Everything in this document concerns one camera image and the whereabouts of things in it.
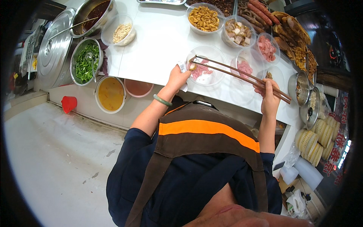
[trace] woman's right hand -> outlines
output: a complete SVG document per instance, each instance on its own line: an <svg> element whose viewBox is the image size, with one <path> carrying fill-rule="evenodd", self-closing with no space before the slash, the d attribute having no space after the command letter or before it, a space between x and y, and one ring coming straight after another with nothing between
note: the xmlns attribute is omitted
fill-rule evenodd
<svg viewBox="0 0 363 227"><path fill-rule="evenodd" d="M262 96L261 113L266 115L266 117L276 119L277 109L281 99L273 95L272 86L277 89L279 89L279 87L272 79L263 79L263 81L266 83L266 90L261 90L259 87L253 86L254 91Z"/></svg>
<svg viewBox="0 0 363 227"><path fill-rule="evenodd" d="M177 64L170 72L169 81L166 84L166 88L171 89L174 94L178 93L179 89L187 82L187 79L192 74L191 71L181 72L179 65Z"/></svg>

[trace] wooden chopsticks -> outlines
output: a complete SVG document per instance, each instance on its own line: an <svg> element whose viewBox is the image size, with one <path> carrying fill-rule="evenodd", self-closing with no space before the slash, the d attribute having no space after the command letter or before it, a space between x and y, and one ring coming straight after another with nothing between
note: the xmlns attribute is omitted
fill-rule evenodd
<svg viewBox="0 0 363 227"><path fill-rule="evenodd" d="M248 77L250 77L250 78L252 78L252 79L254 79L254 80L258 81L258 82L260 82L261 84L256 83L256 82L254 82L254 81L251 81L251 80L249 80L249 79L243 78L243 77L242 77L242 76L240 76L240 75L236 75L236 74L230 73L230 72L228 72L228 71L225 71L225 70L222 70L222 69L219 69L219 68L216 68L216 67L210 66L210 65L204 65L204 64L201 64L201 63L198 63L198 62L195 62L195 61L189 61L189 62L194 63L194 64L198 64L198 65L202 65L202 66L206 66L206 67L208 67L208 68L212 68L212 69L215 69L215 70L218 70L218 71L220 71L220 72L223 72L223 73L226 73L226 74L228 74L228 75L231 75L231 76L237 77L237 78L239 78L239 79L241 79L241 80L243 80L243 81L246 81L247 83L251 83L251 84L255 85L256 87L259 87L260 89L265 90L265 82L264 82L263 80L261 80L261 79L257 78L257 77L254 77L253 75L250 75L250 74L248 74L248 73L245 73L244 71L241 71L241 70L239 70L239 69L233 68L233 67L231 67L231 66L229 66L229 65L226 65L226 64L223 64L223 63L220 63L220 62L217 62L217 61L214 61L214 60L208 59L208 58L200 57L200 56L195 56L195 57L193 57L191 60L194 60L195 58L205 59L205 60L208 60L208 61L214 62L214 63L216 63L216 64L222 65L222 66L224 66L224 67L227 67L227 68L233 69L233 70L235 70L235 71L237 71L237 72L239 72L239 73L242 73L242 74L244 74L244 75L246 75L246 76L248 76ZM274 94L276 97L278 97L279 99L281 99L281 100L285 101L285 102L286 102L286 103L288 103L288 104L290 104L290 103L291 103L292 98L291 98L290 96L288 96L288 95L287 95L287 94L285 94L284 92L280 91L279 89L275 88L274 86L272 86L272 89L273 89L273 94Z"/></svg>

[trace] skin of person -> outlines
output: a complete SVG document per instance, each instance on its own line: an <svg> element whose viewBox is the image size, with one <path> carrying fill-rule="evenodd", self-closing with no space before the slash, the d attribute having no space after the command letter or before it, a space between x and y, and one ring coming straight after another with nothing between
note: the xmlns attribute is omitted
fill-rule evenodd
<svg viewBox="0 0 363 227"><path fill-rule="evenodd" d="M176 65L169 76L169 81L163 87L158 96L171 102L174 95L186 83L191 72L182 73ZM275 152L275 127L276 114L280 99L273 95L272 86L279 88L275 81L263 79L266 89L261 90L254 86L254 91L262 96L261 113L262 121L258 134L260 150L264 153ZM135 119L130 128L138 128L150 137L153 136L158 119L163 116L167 106L153 100L152 103ZM266 212L254 212L237 205L229 183L227 183L204 206L198 217L184 225L184 227L280 227L280 226L314 226L309 220L294 219L282 215Z"/></svg>

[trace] navy blue shirt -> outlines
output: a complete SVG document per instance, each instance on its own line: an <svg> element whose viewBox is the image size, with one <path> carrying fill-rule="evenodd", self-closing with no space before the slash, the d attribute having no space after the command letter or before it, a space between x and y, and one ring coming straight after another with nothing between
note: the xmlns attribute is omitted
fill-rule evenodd
<svg viewBox="0 0 363 227"><path fill-rule="evenodd" d="M125 136L106 186L109 212L118 226L125 225L140 190L157 135L158 132L151 139L143 131L132 128ZM281 191L272 176L274 154L260 155L266 175L268 211L280 214ZM141 226L183 226L194 220L227 183L239 205L257 211L252 170L243 158L224 153L174 158L143 210Z"/></svg>

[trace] jade bangle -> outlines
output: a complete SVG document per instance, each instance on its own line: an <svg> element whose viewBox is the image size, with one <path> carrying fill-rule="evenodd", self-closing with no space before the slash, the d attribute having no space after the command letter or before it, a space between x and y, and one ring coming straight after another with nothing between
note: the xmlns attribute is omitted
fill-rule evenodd
<svg viewBox="0 0 363 227"><path fill-rule="evenodd" d="M173 105L173 103L165 101L164 99L160 98L156 94L154 94L154 99L157 100L158 102L161 102L162 104L164 104L166 106L172 106Z"/></svg>

